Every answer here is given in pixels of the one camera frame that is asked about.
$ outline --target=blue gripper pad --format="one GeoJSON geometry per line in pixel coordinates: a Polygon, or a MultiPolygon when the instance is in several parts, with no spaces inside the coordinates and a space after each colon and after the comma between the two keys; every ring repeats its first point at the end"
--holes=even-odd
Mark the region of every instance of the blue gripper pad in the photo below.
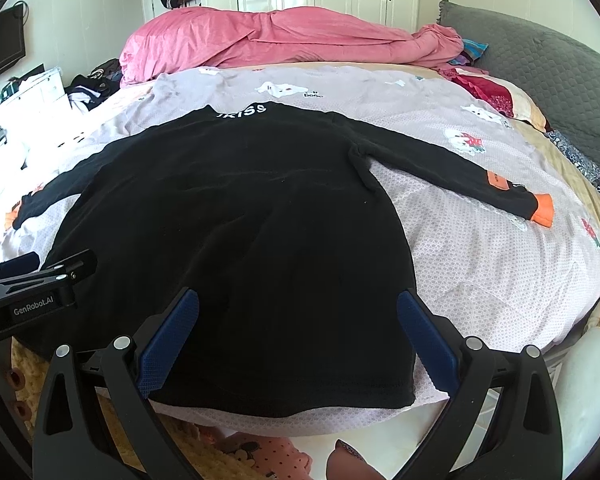
{"type": "Polygon", "coordinates": [[[460,387],[458,359],[429,316],[406,290],[398,295],[398,322],[433,385],[453,397],[460,387]]]}
{"type": "Polygon", "coordinates": [[[188,290],[149,341],[138,359],[136,386],[143,398],[146,399],[151,392],[164,386],[199,313],[198,295],[188,290]]]}
{"type": "Polygon", "coordinates": [[[27,253],[13,260],[7,260],[0,264],[0,280],[15,278],[23,274],[29,274],[38,270],[40,258],[36,253],[27,253]]]}

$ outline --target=black sweatshirt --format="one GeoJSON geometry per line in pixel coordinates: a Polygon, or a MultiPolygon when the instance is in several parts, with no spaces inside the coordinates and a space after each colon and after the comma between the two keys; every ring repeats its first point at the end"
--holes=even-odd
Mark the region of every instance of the black sweatshirt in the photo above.
{"type": "Polygon", "coordinates": [[[20,210],[81,192],[46,262],[98,257],[78,309],[20,340],[46,358],[102,348],[188,286],[200,318],[154,400],[256,416],[410,405],[396,299],[415,286],[413,261],[370,156],[538,217],[524,187],[397,132],[276,103],[206,107],[112,142],[20,210]]]}

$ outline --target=sweatshirt sleeve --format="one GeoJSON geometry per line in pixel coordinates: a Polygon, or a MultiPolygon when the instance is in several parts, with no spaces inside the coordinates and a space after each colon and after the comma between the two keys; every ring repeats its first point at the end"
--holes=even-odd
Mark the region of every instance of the sweatshirt sleeve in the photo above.
{"type": "Polygon", "coordinates": [[[361,121],[352,123],[361,155],[544,227],[552,226],[554,202],[549,194],[531,193],[522,184],[514,184],[441,146],[361,121]]]}

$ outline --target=red cloth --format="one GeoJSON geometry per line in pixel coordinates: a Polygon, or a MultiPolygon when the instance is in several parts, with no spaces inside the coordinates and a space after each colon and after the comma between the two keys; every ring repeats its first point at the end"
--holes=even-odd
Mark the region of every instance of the red cloth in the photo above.
{"type": "Polygon", "coordinates": [[[504,86],[483,77],[460,75],[455,69],[438,70],[438,73],[445,79],[460,85],[475,98],[488,102],[505,117],[515,118],[513,97],[504,86]]]}
{"type": "MultiPolygon", "coordinates": [[[[441,70],[455,70],[457,67],[457,65],[452,65],[451,63],[444,63],[442,65],[437,66],[436,70],[440,73],[441,70]]],[[[478,68],[477,66],[462,65],[462,70],[464,70],[465,72],[474,72],[476,74],[489,75],[488,70],[483,70],[481,68],[478,68]]]]}
{"type": "Polygon", "coordinates": [[[126,42],[120,65],[126,86],[197,66],[349,61],[435,68],[463,48],[452,28],[426,25],[410,34],[321,7],[273,12],[189,7],[138,29],[126,42]]]}
{"type": "Polygon", "coordinates": [[[298,451],[288,438],[234,433],[218,442],[216,449],[251,467],[263,478],[312,480],[314,461],[307,453],[298,451]]]}

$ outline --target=orange label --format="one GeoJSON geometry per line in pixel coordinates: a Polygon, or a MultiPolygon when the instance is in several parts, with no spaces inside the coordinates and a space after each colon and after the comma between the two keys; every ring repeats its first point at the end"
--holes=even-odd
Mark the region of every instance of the orange label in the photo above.
{"type": "Polygon", "coordinates": [[[491,184],[493,187],[497,187],[503,191],[509,190],[509,183],[503,176],[499,176],[493,173],[493,171],[487,171],[487,177],[489,178],[489,184],[491,184]]]}

